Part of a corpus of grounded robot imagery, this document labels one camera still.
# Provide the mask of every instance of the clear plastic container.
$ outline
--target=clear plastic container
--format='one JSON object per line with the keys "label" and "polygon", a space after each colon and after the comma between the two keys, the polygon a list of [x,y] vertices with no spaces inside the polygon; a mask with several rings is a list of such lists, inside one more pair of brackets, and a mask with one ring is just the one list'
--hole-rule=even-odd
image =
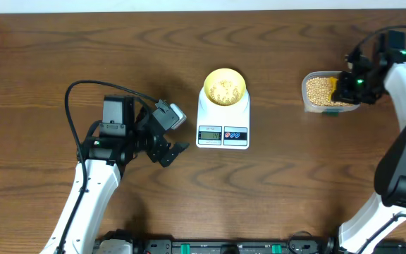
{"label": "clear plastic container", "polygon": [[337,78],[339,76],[340,71],[316,71],[313,73],[308,74],[304,77],[302,82],[302,96],[303,96],[303,103],[304,103],[304,110],[306,112],[314,112],[314,113],[322,113],[322,112],[345,112],[345,111],[352,111],[359,107],[358,105],[352,106],[342,106],[342,107],[330,107],[330,106],[317,106],[312,104],[309,101],[308,93],[307,93],[307,81],[312,78]]}

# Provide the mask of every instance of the scale control panel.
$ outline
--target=scale control panel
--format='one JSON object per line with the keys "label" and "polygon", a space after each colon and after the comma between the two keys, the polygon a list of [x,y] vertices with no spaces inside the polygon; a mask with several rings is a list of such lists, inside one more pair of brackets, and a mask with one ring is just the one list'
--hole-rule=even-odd
{"label": "scale control panel", "polygon": [[199,126],[199,145],[247,146],[248,129],[232,126]]}

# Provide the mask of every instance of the white wall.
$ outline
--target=white wall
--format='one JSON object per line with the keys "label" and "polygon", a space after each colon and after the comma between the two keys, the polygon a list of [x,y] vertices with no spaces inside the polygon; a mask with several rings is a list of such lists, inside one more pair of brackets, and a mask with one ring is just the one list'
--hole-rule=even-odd
{"label": "white wall", "polygon": [[406,0],[0,0],[0,13],[406,8]]}

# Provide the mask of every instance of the yellow bowl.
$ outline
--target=yellow bowl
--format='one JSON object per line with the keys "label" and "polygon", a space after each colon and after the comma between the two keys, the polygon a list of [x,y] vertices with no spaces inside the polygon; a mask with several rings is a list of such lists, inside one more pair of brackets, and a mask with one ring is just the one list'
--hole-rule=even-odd
{"label": "yellow bowl", "polygon": [[[227,104],[221,104],[220,102],[216,101],[216,98],[213,98],[210,95],[210,89],[213,85],[219,84],[220,82],[230,82],[232,85],[234,85],[233,89],[236,87],[239,92],[238,98],[235,100],[227,103]],[[204,80],[204,93],[206,94],[206,97],[213,103],[220,105],[220,106],[230,106],[233,104],[236,104],[240,101],[240,99],[244,96],[245,94],[245,80],[244,78],[237,72],[229,68],[220,68],[217,69],[213,72],[211,72],[207,77],[206,80]]]}

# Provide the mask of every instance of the wooden tabletop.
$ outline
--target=wooden tabletop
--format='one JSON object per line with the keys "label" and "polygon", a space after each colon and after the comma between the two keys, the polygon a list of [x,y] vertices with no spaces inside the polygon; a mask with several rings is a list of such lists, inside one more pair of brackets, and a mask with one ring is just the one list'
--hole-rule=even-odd
{"label": "wooden tabletop", "polygon": [[[338,117],[305,113],[302,80],[345,70],[343,56],[360,39],[397,24],[406,24],[406,11],[0,15],[0,253],[38,253],[56,226],[76,165],[63,97],[81,79],[176,103],[187,121],[167,138],[191,144],[165,169],[146,155],[129,163],[101,234],[332,236],[373,193],[398,122],[388,98]],[[247,81],[245,151],[195,146],[198,92],[222,67]],[[74,89],[81,138],[113,93]],[[406,240],[406,223],[391,236]]]}

